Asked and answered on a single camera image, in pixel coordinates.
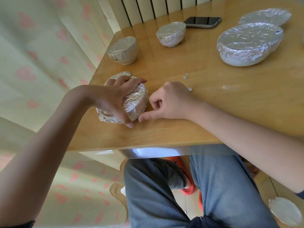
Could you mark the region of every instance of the tabletop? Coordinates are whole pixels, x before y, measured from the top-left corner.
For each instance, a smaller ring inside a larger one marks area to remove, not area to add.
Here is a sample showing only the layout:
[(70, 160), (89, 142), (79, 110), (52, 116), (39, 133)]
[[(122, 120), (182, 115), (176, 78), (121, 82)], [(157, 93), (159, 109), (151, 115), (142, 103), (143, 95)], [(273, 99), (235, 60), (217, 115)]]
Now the tabletop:
[[(283, 25), (279, 47), (264, 61), (249, 67), (225, 64), (217, 51), (219, 35), (238, 25), (241, 16), (264, 8), (282, 8), (292, 13)], [(282, 133), (304, 137), (304, 8), (294, 0), (213, 0), (137, 24), (115, 34), (111, 43), (134, 36), (138, 55), (123, 66), (104, 55), (90, 84), (103, 85), (122, 71), (148, 80), (149, 94), (166, 81), (180, 81), (194, 96), (226, 112)], [(170, 22), (191, 16), (222, 17), (213, 29), (186, 29), (176, 47), (160, 44), (156, 31)], [(107, 150), (211, 144), (220, 141), (186, 120), (158, 119), (134, 128), (100, 122), (95, 108), (82, 118), (68, 150)]]

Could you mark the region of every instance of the blue jeans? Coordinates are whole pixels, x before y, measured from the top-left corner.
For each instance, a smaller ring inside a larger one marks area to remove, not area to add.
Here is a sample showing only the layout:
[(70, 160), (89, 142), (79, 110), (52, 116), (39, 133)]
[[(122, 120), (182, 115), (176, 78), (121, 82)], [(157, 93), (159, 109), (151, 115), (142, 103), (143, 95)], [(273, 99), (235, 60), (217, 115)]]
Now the blue jeans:
[[(227, 150), (227, 146), (209, 145)], [(233, 228), (279, 228), (237, 155), (190, 155), (191, 174), (202, 192), (204, 215)], [(184, 228), (188, 216), (171, 189), (186, 185), (183, 171), (159, 158), (130, 159), (124, 168), (132, 228)]]

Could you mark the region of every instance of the silver foil disc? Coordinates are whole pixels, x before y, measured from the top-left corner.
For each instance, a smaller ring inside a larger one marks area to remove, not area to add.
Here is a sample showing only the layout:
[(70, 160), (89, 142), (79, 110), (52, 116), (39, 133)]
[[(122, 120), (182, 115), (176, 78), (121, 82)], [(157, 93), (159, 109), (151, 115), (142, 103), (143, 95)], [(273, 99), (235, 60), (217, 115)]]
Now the silver foil disc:
[(249, 62), (274, 51), (282, 38), (283, 29), (279, 26), (248, 23), (222, 33), (217, 41), (217, 49), (223, 56)]
[(173, 22), (160, 27), (156, 32), (156, 36), (162, 42), (169, 42), (173, 38), (183, 35), (185, 31), (186, 31), (185, 23)]
[[(131, 78), (136, 78), (132, 76), (132, 74), (128, 71), (124, 71), (121, 73), (118, 73), (109, 79), (117, 79), (120, 76), (127, 75), (130, 76)], [(145, 87), (144, 84), (140, 83), (133, 87), (126, 96), (124, 96), (122, 105), (125, 109), (125, 111), (128, 113), (131, 121), (136, 120), (139, 115), (141, 115), (147, 106), (147, 101), (148, 101), (148, 90)], [(117, 123), (119, 120), (114, 116), (111, 115), (105, 111), (102, 111), (98, 108), (96, 108), (97, 114), (99, 119), (102, 122), (111, 122), (111, 123)]]
[(291, 13), (282, 9), (262, 9), (241, 17), (239, 24), (263, 22), (281, 26), (291, 18)]
[(137, 42), (134, 37), (126, 37), (118, 40), (107, 49), (110, 58), (119, 63), (128, 63), (135, 60), (137, 55)]
[(294, 227), (302, 222), (301, 211), (288, 199), (276, 197), (268, 202), (270, 211), (284, 224)]

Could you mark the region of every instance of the pants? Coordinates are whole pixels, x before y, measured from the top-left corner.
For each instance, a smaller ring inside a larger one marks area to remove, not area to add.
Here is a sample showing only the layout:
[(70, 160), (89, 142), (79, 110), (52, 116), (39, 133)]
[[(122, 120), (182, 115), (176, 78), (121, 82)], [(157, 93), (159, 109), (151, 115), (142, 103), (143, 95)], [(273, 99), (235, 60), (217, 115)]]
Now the pants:
[[(226, 145), (216, 145), (227, 149)], [(279, 228), (237, 155), (190, 155), (191, 174), (202, 192), (204, 215), (233, 228)], [(124, 180), (132, 228), (181, 228), (188, 216), (171, 189), (186, 186), (183, 171), (159, 158), (130, 159)]]

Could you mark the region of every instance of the forearm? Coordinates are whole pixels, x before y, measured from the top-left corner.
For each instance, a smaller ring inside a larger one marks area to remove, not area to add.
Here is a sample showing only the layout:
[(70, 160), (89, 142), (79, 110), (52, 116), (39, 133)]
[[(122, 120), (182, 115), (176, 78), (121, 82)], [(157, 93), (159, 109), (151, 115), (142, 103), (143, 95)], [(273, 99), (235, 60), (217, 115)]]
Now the forearm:
[(196, 103), (191, 120), (294, 192), (304, 190), (304, 144), (287, 135)]
[(35, 138), (1, 172), (0, 227), (36, 219), (88, 108), (81, 95), (68, 93)]

